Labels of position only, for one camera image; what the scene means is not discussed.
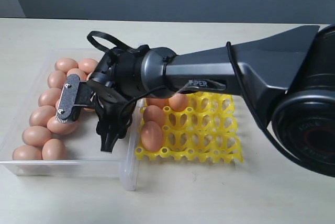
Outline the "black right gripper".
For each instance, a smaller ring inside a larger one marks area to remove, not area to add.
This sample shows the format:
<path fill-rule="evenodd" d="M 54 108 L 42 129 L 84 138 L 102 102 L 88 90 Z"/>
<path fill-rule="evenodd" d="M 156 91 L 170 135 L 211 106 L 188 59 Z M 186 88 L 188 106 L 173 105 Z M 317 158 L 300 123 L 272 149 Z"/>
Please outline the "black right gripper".
<path fill-rule="evenodd" d="M 126 104 L 110 103 L 98 95 L 95 95 L 94 103 L 98 115 L 96 132 L 101 138 L 100 151 L 112 153 L 117 140 L 123 139 L 127 134 L 135 103 L 125 107 Z"/>

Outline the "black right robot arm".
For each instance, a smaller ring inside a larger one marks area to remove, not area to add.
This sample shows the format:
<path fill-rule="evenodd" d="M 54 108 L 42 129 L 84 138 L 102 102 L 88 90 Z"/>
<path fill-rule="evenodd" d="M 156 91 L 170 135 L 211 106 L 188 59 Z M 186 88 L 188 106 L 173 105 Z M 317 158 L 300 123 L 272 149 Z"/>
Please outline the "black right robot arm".
<path fill-rule="evenodd" d="M 132 48 L 91 31 L 104 53 L 88 85 L 101 112 L 97 132 L 110 151 L 141 98 L 210 92 L 243 98 L 274 148 L 310 171 L 334 176 L 334 26 L 304 25 L 260 40 L 178 55 Z"/>

